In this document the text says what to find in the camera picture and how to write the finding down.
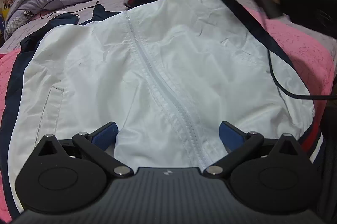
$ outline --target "bed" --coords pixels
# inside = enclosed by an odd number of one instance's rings
[[[44,26],[63,12],[79,16],[78,24],[92,18],[93,7],[101,4],[107,11],[124,11],[127,0],[17,0],[8,15],[5,43],[0,48],[0,118],[5,108],[7,83],[23,38]],[[257,20],[261,20],[252,0],[237,0]],[[337,42],[331,37],[295,25],[284,16],[267,23],[268,32],[290,57],[297,73],[311,94],[329,95],[337,73]],[[315,102],[317,128],[326,106],[325,101]],[[0,187],[0,219],[6,222],[11,216],[6,208]]]

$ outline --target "pink bed sheet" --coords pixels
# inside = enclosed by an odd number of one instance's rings
[[[258,12],[248,8],[247,10],[258,21],[261,21]],[[267,21],[267,30],[290,57],[297,73],[307,85],[310,93],[313,95],[330,94],[335,68],[333,59],[326,48],[311,36],[277,20]],[[14,50],[0,59],[0,121],[5,108],[7,83],[16,55],[19,52],[20,49]],[[326,101],[315,101],[318,123],[323,115],[325,105]],[[11,220],[6,206],[2,184],[0,185],[0,218],[6,222]]]

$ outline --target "white fabric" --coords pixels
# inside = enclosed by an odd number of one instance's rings
[[[271,53],[289,91],[309,95]],[[41,137],[58,139],[118,125],[114,156],[139,166],[203,170],[226,155],[219,125],[297,139],[311,125],[310,100],[280,93],[267,49],[220,0],[159,0],[89,26],[48,32],[24,72],[9,147],[14,182]]]

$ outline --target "zipper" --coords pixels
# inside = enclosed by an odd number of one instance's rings
[[[136,45],[136,50],[138,52],[138,55],[140,56],[141,60],[145,64],[145,69],[147,70],[148,74],[151,76],[153,82],[155,83],[156,87],[162,94],[163,98],[167,101],[169,100],[170,104],[174,106],[174,112],[177,114],[178,119],[182,122],[183,127],[186,128],[186,131],[188,132],[188,137],[190,139],[190,142],[192,144],[193,150],[195,155],[198,158],[198,161],[201,165],[202,171],[212,164],[210,158],[207,155],[207,159],[205,157],[205,153],[203,153],[203,148],[200,145],[200,142],[198,141],[198,136],[194,130],[192,119],[189,117],[187,110],[184,108],[182,103],[179,102],[176,94],[173,92],[173,90],[167,85],[167,83],[164,81],[164,79],[160,76],[159,72],[155,69],[152,62],[149,60],[146,50],[142,43],[139,41],[136,32],[134,30],[134,27],[132,26],[131,18],[128,14],[128,11],[124,12],[126,20],[129,25],[129,29],[134,41],[134,44]]]

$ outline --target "metal screw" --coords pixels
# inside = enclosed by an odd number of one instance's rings
[[[114,169],[114,172],[118,175],[127,175],[131,172],[131,169],[128,166],[118,166]]]
[[[206,172],[208,172],[211,175],[218,175],[218,174],[221,174],[223,172],[223,169],[220,166],[214,165],[214,166],[209,166],[206,169]]]

